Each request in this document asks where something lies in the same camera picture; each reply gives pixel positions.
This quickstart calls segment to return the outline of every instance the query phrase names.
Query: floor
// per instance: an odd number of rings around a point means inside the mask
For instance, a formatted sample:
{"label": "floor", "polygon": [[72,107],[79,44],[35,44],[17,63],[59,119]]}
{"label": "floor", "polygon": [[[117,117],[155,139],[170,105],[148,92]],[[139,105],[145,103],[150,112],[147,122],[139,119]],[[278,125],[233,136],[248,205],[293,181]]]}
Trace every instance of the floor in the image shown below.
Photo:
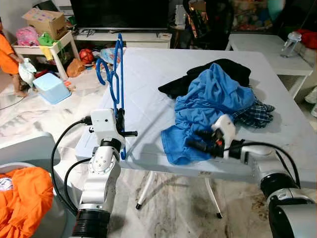
{"label": "floor", "polygon": [[[0,110],[0,143],[36,131],[48,131],[57,140],[68,125],[96,108],[107,90],[98,83],[93,71],[85,71],[71,82],[76,91],[57,105],[50,105],[30,90],[21,102]],[[0,108],[20,100],[12,93],[11,84],[0,92]],[[82,130],[81,127],[71,130],[61,142],[63,163],[56,166],[60,176],[76,161],[74,148]],[[70,181],[81,188],[83,179],[78,178],[85,173],[85,166],[79,166]],[[202,178],[162,173],[156,173],[148,199],[141,210],[136,210],[147,176],[144,171],[121,171],[109,238],[272,237],[264,196],[255,184],[213,180],[213,191],[224,216],[218,219]],[[316,200],[315,190],[305,189],[305,192]]]}

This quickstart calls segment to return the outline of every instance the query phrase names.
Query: red ball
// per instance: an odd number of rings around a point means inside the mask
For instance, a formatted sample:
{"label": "red ball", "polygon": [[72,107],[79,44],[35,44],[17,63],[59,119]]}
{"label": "red ball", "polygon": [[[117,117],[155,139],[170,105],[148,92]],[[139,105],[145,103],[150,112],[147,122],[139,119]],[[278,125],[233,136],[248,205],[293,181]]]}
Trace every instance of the red ball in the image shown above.
{"label": "red ball", "polygon": [[91,63],[94,60],[94,55],[89,49],[82,49],[79,52],[80,60],[84,63]]}

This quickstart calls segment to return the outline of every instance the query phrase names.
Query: tv stand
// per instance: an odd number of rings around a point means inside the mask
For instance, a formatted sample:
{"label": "tv stand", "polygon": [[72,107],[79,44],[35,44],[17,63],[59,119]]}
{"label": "tv stand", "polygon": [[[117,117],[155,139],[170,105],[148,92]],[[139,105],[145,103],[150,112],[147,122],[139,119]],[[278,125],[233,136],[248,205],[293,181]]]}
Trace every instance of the tv stand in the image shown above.
{"label": "tv stand", "polygon": [[[135,33],[122,32],[121,33],[127,47],[138,48],[170,48],[170,39],[159,39],[158,33]],[[74,36],[75,41],[116,41],[118,32],[95,32],[94,34],[85,34]]]}

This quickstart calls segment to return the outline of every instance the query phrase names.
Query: orange shirt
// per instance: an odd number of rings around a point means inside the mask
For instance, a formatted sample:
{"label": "orange shirt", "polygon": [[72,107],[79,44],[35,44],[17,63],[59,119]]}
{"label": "orange shirt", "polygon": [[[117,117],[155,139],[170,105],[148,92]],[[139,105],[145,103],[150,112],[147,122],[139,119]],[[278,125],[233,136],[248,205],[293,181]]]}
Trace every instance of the orange shirt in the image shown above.
{"label": "orange shirt", "polygon": [[53,185],[44,169],[29,167],[0,175],[0,238],[31,237],[52,202]]}
{"label": "orange shirt", "polygon": [[14,54],[10,43],[0,34],[0,67],[5,73],[18,74],[18,63],[9,54]]}

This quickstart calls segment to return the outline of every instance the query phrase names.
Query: checkered fabric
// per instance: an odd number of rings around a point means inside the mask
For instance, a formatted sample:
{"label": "checkered fabric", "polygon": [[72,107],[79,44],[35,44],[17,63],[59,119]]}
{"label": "checkered fabric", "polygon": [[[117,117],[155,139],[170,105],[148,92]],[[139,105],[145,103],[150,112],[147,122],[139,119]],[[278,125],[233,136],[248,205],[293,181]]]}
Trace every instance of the checkered fabric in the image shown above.
{"label": "checkered fabric", "polygon": [[235,123],[240,121],[241,123],[254,128],[263,128],[273,120],[271,112],[274,110],[275,107],[266,105],[256,98],[252,106],[237,111],[233,113],[232,116]]}

